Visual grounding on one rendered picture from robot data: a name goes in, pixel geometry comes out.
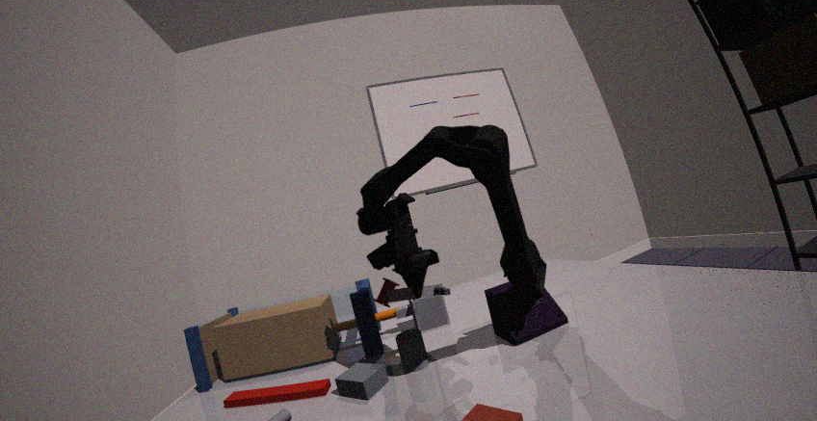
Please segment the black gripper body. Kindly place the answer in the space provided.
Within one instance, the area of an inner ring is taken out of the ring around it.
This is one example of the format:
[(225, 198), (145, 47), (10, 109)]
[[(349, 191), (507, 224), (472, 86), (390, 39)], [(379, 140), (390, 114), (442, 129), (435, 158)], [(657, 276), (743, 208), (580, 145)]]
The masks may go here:
[(416, 270), (422, 267), (429, 267), (438, 263), (438, 253), (435, 250), (422, 250), (418, 247), (415, 234), (418, 233), (417, 228), (413, 229), (413, 225), (408, 225), (387, 231), (387, 240), (397, 240), (400, 245), (403, 257), (398, 259), (396, 257), (386, 264), (384, 267), (394, 265), (396, 269), (405, 268), (408, 271)]

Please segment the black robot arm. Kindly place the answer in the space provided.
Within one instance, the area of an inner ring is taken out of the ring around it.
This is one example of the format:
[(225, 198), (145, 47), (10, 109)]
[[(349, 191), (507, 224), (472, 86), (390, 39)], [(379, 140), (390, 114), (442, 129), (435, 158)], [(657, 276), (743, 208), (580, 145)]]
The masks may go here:
[[(386, 202), (402, 183), (435, 157), (470, 168), (474, 177), (486, 186), (505, 243), (500, 265), (504, 277), (513, 284), (504, 295), (521, 315), (540, 305), (546, 263), (527, 236), (511, 178), (508, 137), (496, 125), (433, 128), (399, 161), (378, 171), (360, 189), (363, 207), (357, 211), (359, 230), (373, 235), (411, 225), (408, 203), (415, 198), (401, 193)], [(389, 242), (387, 237), (385, 240), (367, 255), (377, 270), (392, 261), (396, 253), (398, 259), (404, 258), (397, 240)]]

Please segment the red flat bar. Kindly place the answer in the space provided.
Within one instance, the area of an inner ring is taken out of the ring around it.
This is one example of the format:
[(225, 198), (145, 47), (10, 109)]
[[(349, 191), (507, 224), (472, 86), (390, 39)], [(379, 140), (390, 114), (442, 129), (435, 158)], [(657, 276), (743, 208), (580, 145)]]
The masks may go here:
[(329, 379), (288, 384), (233, 392), (224, 399), (225, 408), (255, 406), (278, 402), (301, 400), (327, 395), (331, 383)]

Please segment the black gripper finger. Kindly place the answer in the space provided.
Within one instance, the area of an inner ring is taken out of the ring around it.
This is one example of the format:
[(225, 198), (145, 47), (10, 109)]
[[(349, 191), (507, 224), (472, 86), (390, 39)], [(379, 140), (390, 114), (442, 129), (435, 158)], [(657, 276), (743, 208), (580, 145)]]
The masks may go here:
[(427, 270), (428, 267), (422, 267), (412, 271), (408, 271), (406, 269), (399, 271), (408, 278), (408, 282), (416, 299), (420, 299), (422, 297)]
[(405, 268), (399, 268), (399, 269), (393, 268), (391, 270), (394, 271), (395, 273), (401, 275), (401, 277), (403, 278), (403, 280), (406, 283), (407, 287), (411, 287), (410, 284), (409, 284), (408, 278), (405, 275), (403, 275), (402, 273), (399, 272), (400, 270), (403, 270), (403, 269), (405, 269)]

